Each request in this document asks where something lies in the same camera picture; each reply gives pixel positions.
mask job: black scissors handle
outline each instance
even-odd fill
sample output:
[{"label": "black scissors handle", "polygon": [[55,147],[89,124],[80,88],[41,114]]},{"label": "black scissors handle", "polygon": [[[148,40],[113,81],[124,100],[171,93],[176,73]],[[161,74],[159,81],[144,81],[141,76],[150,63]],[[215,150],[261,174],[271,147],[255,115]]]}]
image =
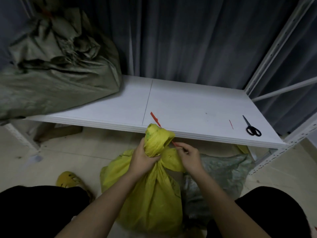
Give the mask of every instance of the black scissors handle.
[{"label": "black scissors handle", "polygon": [[258,130],[257,128],[254,128],[253,126],[248,126],[247,127],[247,132],[249,135],[252,135],[252,136],[258,136],[260,137],[262,135],[262,133],[260,132],[260,130]]}]

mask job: gray plastic bag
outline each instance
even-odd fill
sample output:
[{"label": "gray plastic bag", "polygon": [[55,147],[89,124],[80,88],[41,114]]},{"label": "gray plastic bag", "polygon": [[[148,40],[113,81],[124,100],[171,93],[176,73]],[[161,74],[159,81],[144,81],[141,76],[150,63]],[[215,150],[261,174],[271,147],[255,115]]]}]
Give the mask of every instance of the gray plastic bag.
[{"label": "gray plastic bag", "polygon": [[11,43],[0,73],[0,120],[43,115],[119,91],[114,43],[79,8],[33,20]]},{"label": "gray plastic bag", "polygon": [[[248,173],[254,168],[254,161],[248,154],[231,157],[213,157],[200,154],[204,169],[217,184],[234,200],[240,197]],[[206,227],[212,214],[203,199],[200,189],[192,177],[184,176],[182,193],[184,223],[187,227]]]}]

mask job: forearm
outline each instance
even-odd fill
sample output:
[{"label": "forearm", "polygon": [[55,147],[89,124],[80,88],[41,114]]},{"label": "forearm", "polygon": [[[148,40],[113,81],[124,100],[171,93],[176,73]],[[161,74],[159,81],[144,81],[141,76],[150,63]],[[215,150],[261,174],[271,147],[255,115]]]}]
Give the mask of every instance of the forearm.
[{"label": "forearm", "polygon": [[193,175],[224,238],[268,238],[256,224],[205,171]]},{"label": "forearm", "polygon": [[97,200],[86,207],[56,238],[105,238],[137,178],[126,173]]}]

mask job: left hand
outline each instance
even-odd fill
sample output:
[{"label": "left hand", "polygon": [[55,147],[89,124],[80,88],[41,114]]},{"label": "left hand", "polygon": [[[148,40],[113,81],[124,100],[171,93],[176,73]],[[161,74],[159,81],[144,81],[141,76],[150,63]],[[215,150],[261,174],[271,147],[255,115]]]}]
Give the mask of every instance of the left hand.
[{"label": "left hand", "polygon": [[160,156],[149,157],[144,152],[144,138],[141,139],[140,144],[134,150],[130,166],[128,169],[128,174],[132,175],[134,178],[139,180],[143,175],[149,172],[154,164],[160,159]]}]

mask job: scissors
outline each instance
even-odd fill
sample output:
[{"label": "scissors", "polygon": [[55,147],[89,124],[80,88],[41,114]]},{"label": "scissors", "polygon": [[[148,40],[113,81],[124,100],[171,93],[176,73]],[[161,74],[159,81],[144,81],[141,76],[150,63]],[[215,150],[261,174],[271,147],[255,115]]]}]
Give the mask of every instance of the scissors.
[{"label": "scissors", "polygon": [[247,132],[249,135],[252,135],[252,136],[258,136],[260,137],[262,135],[262,133],[257,129],[257,128],[254,128],[253,126],[251,126],[251,124],[248,122],[248,120],[245,118],[245,116],[243,115],[243,118],[245,120],[245,122],[247,123],[248,127],[247,127]]}]

